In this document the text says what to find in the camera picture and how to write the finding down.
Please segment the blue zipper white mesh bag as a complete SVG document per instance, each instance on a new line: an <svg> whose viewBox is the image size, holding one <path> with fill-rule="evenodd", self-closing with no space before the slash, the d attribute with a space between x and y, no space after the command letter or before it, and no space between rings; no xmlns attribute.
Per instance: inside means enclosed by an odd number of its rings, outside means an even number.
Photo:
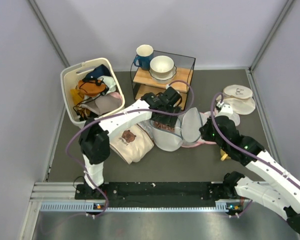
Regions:
<svg viewBox="0 0 300 240"><path fill-rule="evenodd" d="M158 148L167 152L174 152L181 148L184 140L193 143L201 139L199 128L206 124L203 123L196 107L178 116L174 126L175 133L157 131L153 127L153 122L153 120L150 121L154 143Z"/></svg>

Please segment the pink bra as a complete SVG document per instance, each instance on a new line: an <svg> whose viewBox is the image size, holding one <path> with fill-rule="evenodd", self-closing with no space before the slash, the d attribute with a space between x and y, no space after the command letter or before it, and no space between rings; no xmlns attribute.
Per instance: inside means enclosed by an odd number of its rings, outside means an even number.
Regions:
<svg viewBox="0 0 300 240"><path fill-rule="evenodd" d="M166 124L154 121L153 122L153 127L156 131L160 131L160 132L166 132L166 133L175 133L175 128L172 126L168 126Z"/></svg>

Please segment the orange bra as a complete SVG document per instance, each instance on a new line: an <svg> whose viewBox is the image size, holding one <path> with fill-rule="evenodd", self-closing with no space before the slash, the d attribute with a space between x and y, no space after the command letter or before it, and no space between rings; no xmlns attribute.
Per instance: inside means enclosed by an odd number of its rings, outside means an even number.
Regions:
<svg viewBox="0 0 300 240"><path fill-rule="evenodd" d="M103 78L87 78L77 83L79 92L89 97L105 96L109 88Z"/></svg>

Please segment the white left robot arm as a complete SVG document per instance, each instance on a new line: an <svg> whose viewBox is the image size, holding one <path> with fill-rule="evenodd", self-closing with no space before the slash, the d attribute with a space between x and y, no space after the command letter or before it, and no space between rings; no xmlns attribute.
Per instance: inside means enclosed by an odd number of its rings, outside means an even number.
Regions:
<svg viewBox="0 0 300 240"><path fill-rule="evenodd" d="M126 109L100 119L85 122L79 137L84 158L86 192L99 198L104 191L103 165L110 156L110 140L143 121L152 120L174 127L181 114L181 95L171 86L164 92L148 92Z"/></svg>

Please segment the pink trimmed mesh laundry bag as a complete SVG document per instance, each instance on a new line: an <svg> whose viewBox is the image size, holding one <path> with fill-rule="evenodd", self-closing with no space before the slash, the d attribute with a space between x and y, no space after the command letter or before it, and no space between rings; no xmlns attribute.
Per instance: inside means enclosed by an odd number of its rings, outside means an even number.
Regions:
<svg viewBox="0 0 300 240"><path fill-rule="evenodd" d="M207 119L208 117L211 115L211 113L209 111L206 111L206 112L201 112L200 113L200 116L201 116L201 119L202 119L202 122L205 124L207 122ZM235 126L239 126L241 120L240 120L240 116L237 114L237 113L233 113L231 116L230 116L230 119L234 122ZM205 141L203 139L198 139L196 142L187 142L187 141L183 141L181 147L182 148L195 148L195 147L198 147L200 145L203 145L203 144L206 144L206 145L216 145L215 142L211 142L211 141Z"/></svg>

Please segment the beige trimmed cream mesh bag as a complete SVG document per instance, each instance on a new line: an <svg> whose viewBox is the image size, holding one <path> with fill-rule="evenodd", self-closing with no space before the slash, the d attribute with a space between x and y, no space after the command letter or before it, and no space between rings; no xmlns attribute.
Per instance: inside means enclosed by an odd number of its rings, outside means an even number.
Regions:
<svg viewBox="0 0 300 240"><path fill-rule="evenodd" d="M249 115L256 109L253 91L243 85L229 85L223 89L223 101L238 115Z"/></svg>

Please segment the bear print cream bag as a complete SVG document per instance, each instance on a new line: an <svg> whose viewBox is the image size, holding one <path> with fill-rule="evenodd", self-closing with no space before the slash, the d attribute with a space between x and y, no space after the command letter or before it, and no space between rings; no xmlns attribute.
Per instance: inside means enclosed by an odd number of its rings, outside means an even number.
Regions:
<svg viewBox="0 0 300 240"><path fill-rule="evenodd" d="M110 148L129 165L138 163L153 147L152 138L138 124L110 140Z"/></svg>

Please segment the cream plastic laundry basket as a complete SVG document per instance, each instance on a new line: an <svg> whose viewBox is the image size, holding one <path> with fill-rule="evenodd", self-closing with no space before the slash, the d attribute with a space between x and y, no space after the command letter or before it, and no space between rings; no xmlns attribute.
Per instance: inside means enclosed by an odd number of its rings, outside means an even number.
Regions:
<svg viewBox="0 0 300 240"><path fill-rule="evenodd" d="M62 90L63 100L64 100L65 108L66 108L67 114L69 116L69 119L75 126L77 126L79 128L82 128L85 125L86 120L78 121L78 120L74 119L76 117L76 114L72 110L73 101L72 101L72 98L70 95L70 89L72 89L74 87L75 83L77 83L77 81L79 80L80 77L83 77L84 74L89 73L90 71L92 71L94 68L100 66L101 64L103 64L109 68L111 75L114 77L114 79L118 85L118 91L121 94L123 100L122 100L122 105L118 109L116 109L110 113L104 114L100 117L95 117L95 118L91 117L91 118L98 119L98 118L102 118L105 116L113 115L113 114L119 112L120 110L122 110L125 106L124 94L122 92L119 81L117 80L117 77L113 71L112 65L110 64L108 59L106 59L104 57L100 57L100 58L84 61L82 63L70 66L70 67L64 69L60 74L61 90Z"/></svg>

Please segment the white scalloped plate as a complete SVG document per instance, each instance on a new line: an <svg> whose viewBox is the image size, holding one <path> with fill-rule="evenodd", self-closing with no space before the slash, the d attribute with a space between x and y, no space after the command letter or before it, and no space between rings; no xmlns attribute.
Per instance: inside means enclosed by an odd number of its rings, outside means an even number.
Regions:
<svg viewBox="0 0 300 240"><path fill-rule="evenodd" d="M151 69L149 70L149 73L150 73L151 78L156 83L158 83L158 84L168 84L174 79L174 77L177 73L177 67L174 66L171 71L166 72L166 73L162 73L162 74L157 73L157 72L155 72Z"/></svg>

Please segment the yellow ceramic mug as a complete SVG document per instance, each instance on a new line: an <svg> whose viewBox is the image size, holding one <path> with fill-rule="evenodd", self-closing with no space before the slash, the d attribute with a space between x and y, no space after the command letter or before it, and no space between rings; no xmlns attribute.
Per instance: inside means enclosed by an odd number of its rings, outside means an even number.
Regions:
<svg viewBox="0 0 300 240"><path fill-rule="evenodd" d="M225 161L225 160L230 160L231 157L222 149L220 149L220 160Z"/></svg>

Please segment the silver round insulated pad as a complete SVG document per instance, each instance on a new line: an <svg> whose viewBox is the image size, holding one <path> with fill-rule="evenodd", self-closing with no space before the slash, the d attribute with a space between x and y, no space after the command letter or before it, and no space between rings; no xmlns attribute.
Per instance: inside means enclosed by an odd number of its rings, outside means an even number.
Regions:
<svg viewBox="0 0 300 240"><path fill-rule="evenodd" d="M151 124L148 120L141 121L138 125L149 135L151 139L154 138Z"/></svg>

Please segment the cream ceramic bowl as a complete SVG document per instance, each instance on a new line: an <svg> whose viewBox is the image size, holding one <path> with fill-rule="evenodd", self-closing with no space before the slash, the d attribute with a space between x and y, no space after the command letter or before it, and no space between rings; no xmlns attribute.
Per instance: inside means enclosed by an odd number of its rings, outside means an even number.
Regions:
<svg viewBox="0 0 300 240"><path fill-rule="evenodd" d="M174 66L173 59L165 55L156 56L150 62L150 70L159 74L168 73Z"/></svg>

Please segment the blue ceramic mug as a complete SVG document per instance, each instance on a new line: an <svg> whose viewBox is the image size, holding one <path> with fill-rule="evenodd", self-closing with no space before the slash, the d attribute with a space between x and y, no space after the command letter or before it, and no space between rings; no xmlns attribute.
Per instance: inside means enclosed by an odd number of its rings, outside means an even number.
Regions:
<svg viewBox="0 0 300 240"><path fill-rule="evenodd" d="M136 57L133 64L137 68L149 71L151 60L154 58L154 49L151 45L143 44L136 49Z"/></svg>

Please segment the pile of clothes in basket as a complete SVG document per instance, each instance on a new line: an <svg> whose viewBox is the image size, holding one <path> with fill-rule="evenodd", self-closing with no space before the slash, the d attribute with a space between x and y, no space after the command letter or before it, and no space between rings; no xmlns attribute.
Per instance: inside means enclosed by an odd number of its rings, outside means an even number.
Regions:
<svg viewBox="0 0 300 240"><path fill-rule="evenodd" d="M106 95L87 96L79 92L77 84L80 80L91 78L103 78L108 87ZM119 93L119 87L109 68L104 64L95 67L84 76L80 77L74 87L69 90L72 98L72 110L76 121L85 121L89 118L97 118L108 114L122 106L123 97Z"/></svg>

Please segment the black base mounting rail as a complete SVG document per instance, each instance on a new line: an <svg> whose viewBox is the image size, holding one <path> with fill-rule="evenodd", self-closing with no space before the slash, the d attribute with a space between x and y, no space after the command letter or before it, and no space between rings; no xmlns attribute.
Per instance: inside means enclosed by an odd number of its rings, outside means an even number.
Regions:
<svg viewBox="0 0 300 240"><path fill-rule="evenodd" d="M99 188L110 208L214 207L218 200L244 201L234 190L212 182L106 182Z"/></svg>

